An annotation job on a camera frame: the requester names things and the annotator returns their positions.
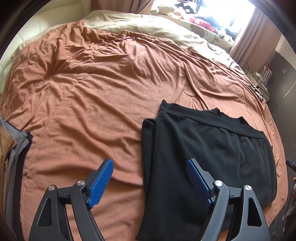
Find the black long-sleeve sweatshirt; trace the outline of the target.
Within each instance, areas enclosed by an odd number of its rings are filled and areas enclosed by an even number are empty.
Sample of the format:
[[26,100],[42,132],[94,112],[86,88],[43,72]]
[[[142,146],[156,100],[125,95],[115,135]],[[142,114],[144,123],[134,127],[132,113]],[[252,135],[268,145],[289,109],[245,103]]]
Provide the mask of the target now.
[[272,147],[244,118],[163,101],[142,123],[145,211],[137,240],[194,240],[209,209],[187,175],[187,161],[230,187],[250,185],[262,208],[276,197]]

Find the stack of folded clothes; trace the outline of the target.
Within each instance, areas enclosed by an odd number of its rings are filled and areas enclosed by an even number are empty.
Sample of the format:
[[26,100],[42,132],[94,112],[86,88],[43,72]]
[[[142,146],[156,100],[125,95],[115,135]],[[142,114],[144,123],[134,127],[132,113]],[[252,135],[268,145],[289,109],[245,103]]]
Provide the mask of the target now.
[[25,157],[33,136],[1,117],[1,218],[16,240],[24,240],[20,198]]

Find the white bedside cabinet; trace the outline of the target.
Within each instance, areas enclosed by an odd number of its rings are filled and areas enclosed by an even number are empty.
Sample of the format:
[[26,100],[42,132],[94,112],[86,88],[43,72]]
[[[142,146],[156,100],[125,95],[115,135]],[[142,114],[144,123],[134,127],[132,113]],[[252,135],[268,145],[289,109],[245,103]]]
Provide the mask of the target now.
[[248,79],[251,81],[252,85],[260,92],[263,99],[268,102],[270,100],[270,95],[267,87],[264,85],[264,80],[259,73],[247,73]]

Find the black patterned item on bed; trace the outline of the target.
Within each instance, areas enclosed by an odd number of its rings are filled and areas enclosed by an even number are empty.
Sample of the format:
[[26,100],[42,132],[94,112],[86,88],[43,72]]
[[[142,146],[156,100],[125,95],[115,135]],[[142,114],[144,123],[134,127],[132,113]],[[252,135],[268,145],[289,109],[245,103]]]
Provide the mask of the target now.
[[255,87],[252,84],[248,84],[248,87],[254,92],[254,94],[257,96],[257,98],[260,101],[266,102],[264,96],[262,95],[262,93],[259,91],[259,89],[257,87]]

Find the rust orange bed blanket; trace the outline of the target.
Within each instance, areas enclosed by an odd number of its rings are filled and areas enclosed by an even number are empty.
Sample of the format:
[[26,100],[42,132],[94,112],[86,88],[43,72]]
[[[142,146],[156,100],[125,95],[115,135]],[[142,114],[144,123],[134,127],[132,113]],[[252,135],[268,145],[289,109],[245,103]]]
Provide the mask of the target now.
[[104,159],[113,174],[92,209],[106,240],[137,240],[145,211],[142,123],[163,101],[194,110],[219,109],[244,118],[267,137],[276,168],[276,197],[262,208],[270,225],[287,200],[280,134],[266,102],[238,70],[173,41],[84,21],[61,25],[15,57],[1,98],[1,115],[32,134],[20,198],[24,240],[46,188],[86,179]]

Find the striped paper bag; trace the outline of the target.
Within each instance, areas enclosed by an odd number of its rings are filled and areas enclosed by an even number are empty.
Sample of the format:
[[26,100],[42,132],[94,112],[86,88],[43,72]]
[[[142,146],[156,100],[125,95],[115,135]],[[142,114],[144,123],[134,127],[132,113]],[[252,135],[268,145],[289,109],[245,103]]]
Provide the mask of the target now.
[[269,62],[266,61],[263,67],[260,69],[259,74],[262,78],[262,83],[267,87],[273,72],[270,69]]

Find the right pink curtain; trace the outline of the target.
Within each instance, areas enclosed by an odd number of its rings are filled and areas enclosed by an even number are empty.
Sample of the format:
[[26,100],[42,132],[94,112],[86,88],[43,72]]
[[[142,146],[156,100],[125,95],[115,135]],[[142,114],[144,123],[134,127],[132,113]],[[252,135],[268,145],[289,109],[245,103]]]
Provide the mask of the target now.
[[281,37],[280,30],[258,8],[238,33],[230,51],[241,69],[258,72],[274,52]]

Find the pink curtain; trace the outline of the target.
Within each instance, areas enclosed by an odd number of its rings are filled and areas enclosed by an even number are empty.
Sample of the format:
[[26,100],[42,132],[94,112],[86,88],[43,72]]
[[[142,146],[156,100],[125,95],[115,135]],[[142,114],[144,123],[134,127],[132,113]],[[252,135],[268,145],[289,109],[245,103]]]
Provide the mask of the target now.
[[91,0],[91,11],[108,10],[149,15],[153,3],[154,0]]
[[281,37],[280,30],[258,8],[238,33],[230,51],[241,69],[258,72],[274,52]]

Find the bear print pillow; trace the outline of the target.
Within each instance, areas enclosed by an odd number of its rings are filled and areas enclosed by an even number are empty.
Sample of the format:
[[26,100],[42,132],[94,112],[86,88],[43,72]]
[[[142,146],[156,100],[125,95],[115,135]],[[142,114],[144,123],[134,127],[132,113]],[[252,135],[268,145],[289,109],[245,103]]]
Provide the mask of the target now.
[[157,15],[164,18],[167,18],[170,21],[188,29],[191,32],[196,33],[201,38],[207,40],[209,43],[214,44],[227,53],[230,52],[234,45],[234,40],[226,34],[225,31],[211,32],[206,28],[203,28],[199,25],[191,23],[188,18],[193,17],[190,14],[187,14],[184,9],[177,8],[176,6],[166,5],[166,4],[153,4],[151,9],[151,15]]

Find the red plush toy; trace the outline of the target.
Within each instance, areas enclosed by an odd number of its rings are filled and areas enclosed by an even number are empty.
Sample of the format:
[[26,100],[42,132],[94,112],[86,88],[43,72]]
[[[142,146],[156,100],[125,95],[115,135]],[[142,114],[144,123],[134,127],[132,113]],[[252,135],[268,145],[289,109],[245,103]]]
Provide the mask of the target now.
[[205,20],[202,20],[200,18],[192,18],[192,17],[189,17],[188,20],[191,23],[194,23],[194,24],[199,25],[203,28],[206,28],[207,30],[210,30],[211,32],[215,32],[215,29],[212,27],[212,25]]

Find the cream bed sheet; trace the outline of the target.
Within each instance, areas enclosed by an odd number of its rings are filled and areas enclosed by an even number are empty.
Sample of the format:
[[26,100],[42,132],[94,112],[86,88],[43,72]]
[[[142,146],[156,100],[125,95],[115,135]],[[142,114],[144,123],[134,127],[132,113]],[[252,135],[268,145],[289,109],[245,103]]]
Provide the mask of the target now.
[[[233,60],[224,49],[209,43],[194,32],[161,16],[137,15],[119,13],[114,11],[96,10],[82,18],[86,27],[96,30],[104,30],[112,33],[120,33],[123,30],[138,32],[158,38],[170,39],[180,47],[193,47],[201,55],[219,63],[225,64],[231,69],[245,72],[239,67],[238,62]],[[16,49],[11,58],[11,65],[19,51],[27,44],[37,40],[50,30],[60,26],[56,25],[28,39]]]

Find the cream padded headboard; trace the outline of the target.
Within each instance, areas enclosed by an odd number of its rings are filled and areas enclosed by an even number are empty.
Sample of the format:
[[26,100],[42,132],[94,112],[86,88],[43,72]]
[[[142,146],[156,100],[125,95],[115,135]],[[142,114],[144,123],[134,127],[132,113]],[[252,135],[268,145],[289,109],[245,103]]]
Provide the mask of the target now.
[[1,57],[1,92],[11,67],[13,53],[28,39],[56,25],[76,22],[90,13],[91,1],[50,1],[14,35]]

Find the left pink curtain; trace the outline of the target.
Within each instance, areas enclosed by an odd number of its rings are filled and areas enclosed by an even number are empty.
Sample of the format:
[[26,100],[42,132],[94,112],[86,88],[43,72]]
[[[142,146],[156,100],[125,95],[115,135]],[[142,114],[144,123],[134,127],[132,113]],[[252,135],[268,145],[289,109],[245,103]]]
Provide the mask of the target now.
[[153,3],[154,0],[91,0],[91,11],[108,10],[149,15]]

